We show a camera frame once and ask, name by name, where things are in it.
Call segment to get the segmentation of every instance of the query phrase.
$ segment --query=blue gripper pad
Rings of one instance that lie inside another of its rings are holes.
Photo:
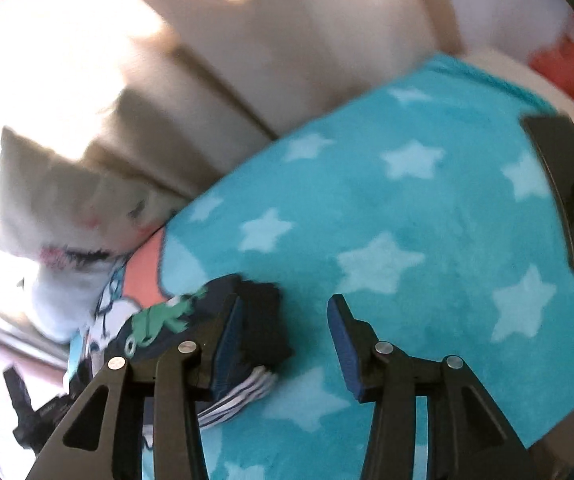
[[[334,340],[334,347],[336,347],[340,370],[342,370],[343,377],[345,378],[345,386],[347,386],[347,389],[353,394],[356,400],[360,400],[365,392],[365,386],[361,381],[360,360],[353,346],[352,338],[347,330],[347,320],[343,319],[339,304],[337,304],[336,301],[342,301],[343,304],[345,303],[342,296],[338,299],[336,296],[330,298],[327,302],[327,323],[331,337]]]
[[[240,360],[240,341],[243,332],[243,302],[236,299],[222,331],[211,370],[213,400],[222,399],[230,389],[229,375]]]

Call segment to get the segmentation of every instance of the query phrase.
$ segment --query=silver screw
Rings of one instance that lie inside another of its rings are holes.
[[[193,341],[183,341],[180,345],[178,345],[178,351],[181,352],[181,354],[190,354],[195,351],[196,348],[196,343]]]
[[[373,348],[376,352],[383,355],[391,354],[394,351],[394,346],[387,341],[378,341]]]
[[[125,358],[123,357],[112,357],[107,363],[110,370],[120,370],[123,366],[125,366]]]
[[[447,366],[449,368],[453,368],[454,370],[460,370],[465,364],[465,362],[457,355],[450,355],[447,357],[446,362]]]

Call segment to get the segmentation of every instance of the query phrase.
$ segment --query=bed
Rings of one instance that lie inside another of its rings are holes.
[[[233,272],[283,291],[295,354],[269,396],[203,432],[210,478],[359,477],[372,406],[343,383],[326,318],[336,292],[408,354],[461,355],[527,446],[574,408],[574,273],[518,123],[551,101],[438,54],[273,143],[116,271],[108,319]]]

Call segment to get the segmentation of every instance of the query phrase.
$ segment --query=star-patterned blanket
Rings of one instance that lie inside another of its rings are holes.
[[[527,445],[574,407],[574,274],[518,122],[550,112],[439,55],[273,144],[169,222],[152,263],[161,289],[231,272],[277,282],[295,349],[274,392],[203,432],[212,479],[359,477],[373,406],[343,383],[325,315],[335,292],[408,354],[461,355]]]

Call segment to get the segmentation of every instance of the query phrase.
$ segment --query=green crocodile graphic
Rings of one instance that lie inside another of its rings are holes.
[[[191,314],[194,299],[205,297],[207,290],[201,287],[191,296],[175,296],[169,301],[157,303],[132,316],[132,334],[125,343],[125,354],[132,357],[137,348],[151,345],[163,326],[178,334],[187,328],[187,321],[178,319],[183,314]]]

